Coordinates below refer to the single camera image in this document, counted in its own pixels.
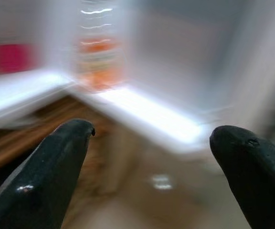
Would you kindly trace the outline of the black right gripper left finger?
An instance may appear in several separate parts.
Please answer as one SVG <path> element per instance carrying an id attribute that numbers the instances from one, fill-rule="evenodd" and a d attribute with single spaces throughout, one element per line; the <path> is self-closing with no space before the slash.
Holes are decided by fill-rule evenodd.
<path id="1" fill-rule="evenodd" d="M 0 186 L 0 229 L 59 229 L 94 126 L 72 119 L 44 138 Z"/>

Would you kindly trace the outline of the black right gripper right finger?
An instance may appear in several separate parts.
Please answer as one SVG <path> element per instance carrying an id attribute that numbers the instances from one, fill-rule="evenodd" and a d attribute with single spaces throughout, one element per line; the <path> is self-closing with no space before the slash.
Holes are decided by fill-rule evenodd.
<path id="1" fill-rule="evenodd" d="M 210 148 L 250 227 L 275 229 L 275 145 L 223 125 L 213 130 Z"/>

